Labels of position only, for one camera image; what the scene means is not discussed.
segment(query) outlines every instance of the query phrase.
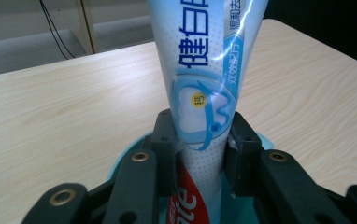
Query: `blue and white toothpaste tube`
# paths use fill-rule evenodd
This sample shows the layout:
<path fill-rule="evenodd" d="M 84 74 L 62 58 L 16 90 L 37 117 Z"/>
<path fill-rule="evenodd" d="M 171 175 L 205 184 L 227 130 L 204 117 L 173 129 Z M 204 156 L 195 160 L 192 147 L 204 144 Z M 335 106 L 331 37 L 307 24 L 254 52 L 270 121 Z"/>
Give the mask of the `blue and white toothpaste tube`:
<path fill-rule="evenodd" d="M 149 0 L 178 134 L 166 223 L 221 223 L 222 162 L 268 0 Z"/>

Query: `hole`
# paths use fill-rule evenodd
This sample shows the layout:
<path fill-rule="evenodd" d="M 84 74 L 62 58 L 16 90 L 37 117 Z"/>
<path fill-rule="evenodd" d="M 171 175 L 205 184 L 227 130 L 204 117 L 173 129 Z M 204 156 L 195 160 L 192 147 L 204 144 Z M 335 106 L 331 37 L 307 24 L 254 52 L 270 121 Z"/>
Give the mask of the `hole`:
<path fill-rule="evenodd" d="M 121 224 L 133 224 L 137 220 L 137 215 L 134 212 L 125 212 L 120 216 Z"/>
<path fill-rule="evenodd" d="M 269 158 L 273 161 L 287 161 L 287 156 L 280 152 L 269 153 Z"/>
<path fill-rule="evenodd" d="M 50 204 L 53 206 L 61 206 L 69 203 L 75 196 L 76 192 L 73 189 L 62 189 L 50 197 Z"/>
<path fill-rule="evenodd" d="M 315 220 L 321 224 L 334 224 L 334 221 L 325 214 L 316 214 Z"/>
<path fill-rule="evenodd" d="M 148 159 L 149 159 L 149 154 L 145 152 L 137 152 L 132 156 L 132 161 L 146 161 Z"/>

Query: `yellow circle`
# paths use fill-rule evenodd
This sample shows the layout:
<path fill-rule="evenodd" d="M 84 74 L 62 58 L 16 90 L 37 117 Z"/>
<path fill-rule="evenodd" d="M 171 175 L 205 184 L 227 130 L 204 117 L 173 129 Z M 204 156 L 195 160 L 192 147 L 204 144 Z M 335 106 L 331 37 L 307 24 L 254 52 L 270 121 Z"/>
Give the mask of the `yellow circle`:
<path fill-rule="evenodd" d="M 196 108 L 203 108 L 207 103 L 207 97 L 201 92 L 196 92 L 191 97 L 191 104 Z"/>

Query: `light wood tabletop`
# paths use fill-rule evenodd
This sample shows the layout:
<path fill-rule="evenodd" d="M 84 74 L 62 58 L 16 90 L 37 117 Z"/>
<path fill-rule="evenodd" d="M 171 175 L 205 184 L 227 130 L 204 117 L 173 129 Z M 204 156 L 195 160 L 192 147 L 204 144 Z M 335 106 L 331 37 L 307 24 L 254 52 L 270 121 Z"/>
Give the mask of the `light wood tabletop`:
<path fill-rule="evenodd" d="M 0 223 L 56 185 L 102 184 L 166 108 L 154 43 L 0 75 Z M 237 111 L 321 186 L 357 184 L 357 61 L 263 21 Z"/>

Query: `wire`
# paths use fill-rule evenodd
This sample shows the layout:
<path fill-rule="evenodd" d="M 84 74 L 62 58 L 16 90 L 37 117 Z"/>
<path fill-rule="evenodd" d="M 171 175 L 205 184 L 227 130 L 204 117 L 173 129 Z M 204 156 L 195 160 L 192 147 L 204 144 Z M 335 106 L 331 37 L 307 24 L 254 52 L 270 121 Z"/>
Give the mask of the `wire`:
<path fill-rule="evenodd" d="M 60 51 L 60 52 L 62 53 L 62 55 L 68 60 L 68 58 L 67 58 L 67 57 L 65 56 L 65 54 L 63 53 L 62 48 L 60 47 L 59 41 L 57 40 L 57 38 L 56 38 L 56 36 L 55 36 L 55 34 L 54 34 L 53 30 L 52 30 L 52 26 L 53 26 L 53 28 L 54 28 L 54 30 L 55 30 L 57 36 L 59 37 L 60 41 L 62 42 L 62 44 L 63 44 L 65 50 L 67 50 L 67 52 L 71 55 L 71 57 L 76 58 L 76 57 L 70 52 L 70 50 L 67 48 L 67 46 L 65 45 L 64 41 L 63 41 L 62 38 L 60 37 L 59 32 L 57 31 L 56 26 L 55 26 L 55 24 L 54 24 L 54 22 L 53 22 L 53 20 L 52 20 L 52 17 L 50 16 L 50 14 L 49 14 L 47 8 L 46 8 L 45 5 L 44 5 L 44 2 L 43 2 L 42 0 L 39 0 L 39 3 L 41 4 L 42 10 L 44 11 L 44 15 L 45 15 L 45 17 L 47 18 L 48 26 L 50 27 L 50 32 L 51 32 L 52 35 L 53 35 L 53 39 L 55 40 L 56 45 L 57 45 L 57 47 L 59 48 L 59 51 Z"/>

